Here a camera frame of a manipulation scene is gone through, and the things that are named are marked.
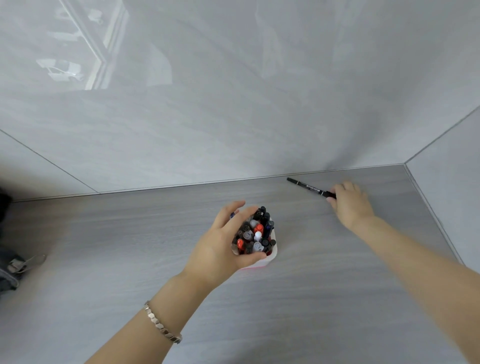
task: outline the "gray wood grain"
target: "gray wood grain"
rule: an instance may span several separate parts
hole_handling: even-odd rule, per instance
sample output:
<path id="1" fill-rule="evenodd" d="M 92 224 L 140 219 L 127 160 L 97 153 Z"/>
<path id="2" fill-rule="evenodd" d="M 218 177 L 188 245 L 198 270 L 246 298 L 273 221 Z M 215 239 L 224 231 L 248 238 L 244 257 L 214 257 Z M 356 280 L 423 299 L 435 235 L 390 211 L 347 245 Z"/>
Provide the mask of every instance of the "gray wood grain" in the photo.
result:
<path id="1" fill-rule="evenodd" d="M 345 178 L 380 216 L 453 256 L 403 166 L 299 176 L 319 188 Z M 285 178 L 14 204 L 5 243 L 50 256 L 0 300 L 2 362 L 82 363 L 182 269 L 220 207 L 242 198 L 270 211 L 278 256 L 215 290 L 166 363 L 464 362 L 325 200 Z"/>

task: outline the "metal link bracelet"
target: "metal link bracelet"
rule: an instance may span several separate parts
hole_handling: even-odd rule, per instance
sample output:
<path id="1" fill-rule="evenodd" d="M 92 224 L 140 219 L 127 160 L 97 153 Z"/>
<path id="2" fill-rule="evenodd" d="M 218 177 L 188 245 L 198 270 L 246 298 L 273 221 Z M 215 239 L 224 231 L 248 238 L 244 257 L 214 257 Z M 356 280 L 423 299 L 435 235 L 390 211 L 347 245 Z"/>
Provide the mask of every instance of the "metal link bracelet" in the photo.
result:
<path id="1" fill-rule="evenodd" d="M 181 334 L 179 336 L 174 336 L 171 334 L 165 326 L 163 326 L 160 321 L 155 317 L 153 314 L 152 310 L 148 306 L 149 301 L 145 302 L 144 310 L 147 312 L 148 317 L 150 320 L 155 324 L 155 327 L 160 330 L 162 334 L 164 334 L 171 342 L 174 342 L 175 344 L 179 344 L 180 341 L 182 341 Z"/>

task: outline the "pen holder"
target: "pen holder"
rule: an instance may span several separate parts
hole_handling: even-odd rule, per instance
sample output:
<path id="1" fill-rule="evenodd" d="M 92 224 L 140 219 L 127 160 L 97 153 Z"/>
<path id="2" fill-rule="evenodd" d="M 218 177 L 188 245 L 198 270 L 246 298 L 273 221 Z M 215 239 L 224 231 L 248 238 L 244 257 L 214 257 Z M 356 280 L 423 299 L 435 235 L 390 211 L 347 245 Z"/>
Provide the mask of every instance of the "pen holder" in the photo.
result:
<path id="1" fill-rule="evenodd" d="M 271 236 L 272 239 L 275 239 L 275 230 L 272 230 L 272 233 L 270 234 L 270 236 Z M 255 264 L 252 264 L 251 266 L 242 268 L 240 270 L 250 269 L 250 268 L 261 268 L 261 267 L 264 267 L 264 266 L 268 265 L 268 263 L 270 263 L 276 257 L 276 254 L 277 254 L 277 251 L 278 251 L 277 246 L 278 246 L 278 241 L 277 241 L 277 244 L 275 244 L 275 246 L 272 248 L 272 253 L 267 258 L 259 260 Z"/>

